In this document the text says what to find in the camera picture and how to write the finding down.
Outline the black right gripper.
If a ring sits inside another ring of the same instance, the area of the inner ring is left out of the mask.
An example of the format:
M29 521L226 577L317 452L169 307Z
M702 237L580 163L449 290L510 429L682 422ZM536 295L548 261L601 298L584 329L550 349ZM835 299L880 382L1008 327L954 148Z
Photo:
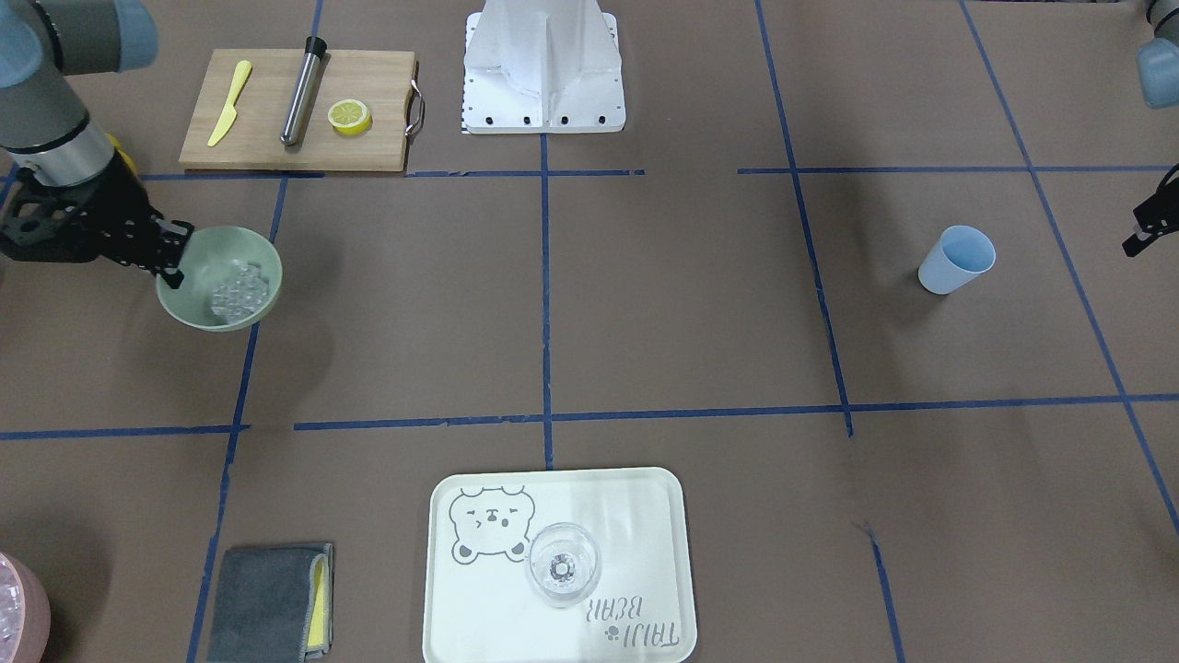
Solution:
M91 180L48 186L31 168L17 169L14 193L4 206L4 255L19 262L85 263L104 260L154 273L178 290L182 260L195 225L169 221L150 202L139 177L112 159Z

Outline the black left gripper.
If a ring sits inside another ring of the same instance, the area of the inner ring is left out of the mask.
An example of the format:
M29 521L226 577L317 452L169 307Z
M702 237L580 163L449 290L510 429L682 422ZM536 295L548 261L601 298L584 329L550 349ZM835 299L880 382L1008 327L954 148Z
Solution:
M1155 192L1134 206L1134 234L1124 239L1124 252L1137 257L1150 247L1151 238L1175 232L1178 227L1178 164L1159 180Z

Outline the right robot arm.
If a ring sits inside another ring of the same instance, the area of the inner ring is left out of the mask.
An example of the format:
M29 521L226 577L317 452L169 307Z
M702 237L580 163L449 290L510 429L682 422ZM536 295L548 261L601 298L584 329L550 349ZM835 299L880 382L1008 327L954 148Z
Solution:
M139 70L158 55L140 1L1 5L1 145L17 165L4 206L4 255L19 262L111 260L180 288L193 224L150 202L121 147L71 87L71 76Z

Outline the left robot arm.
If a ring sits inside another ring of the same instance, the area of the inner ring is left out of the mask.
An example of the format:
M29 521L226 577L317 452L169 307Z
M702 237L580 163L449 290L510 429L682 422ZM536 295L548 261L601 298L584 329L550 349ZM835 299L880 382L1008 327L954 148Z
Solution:
M1138 81L1150 109L1175 109L1178 105L1178 4L1150 1L1145 19L1153 39L1137 51ZM1134 206L1134 230L1124 239L1129 258L1144 252L1150 244L1178 230L1178 168L1173 165L1138 206Z

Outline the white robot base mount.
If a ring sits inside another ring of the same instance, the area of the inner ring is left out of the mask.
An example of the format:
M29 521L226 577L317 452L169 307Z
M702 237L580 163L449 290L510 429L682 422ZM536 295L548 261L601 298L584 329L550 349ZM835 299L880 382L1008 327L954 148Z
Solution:
M627 109L615 15L597 1L487 1L466 18L465 134L613 134Z

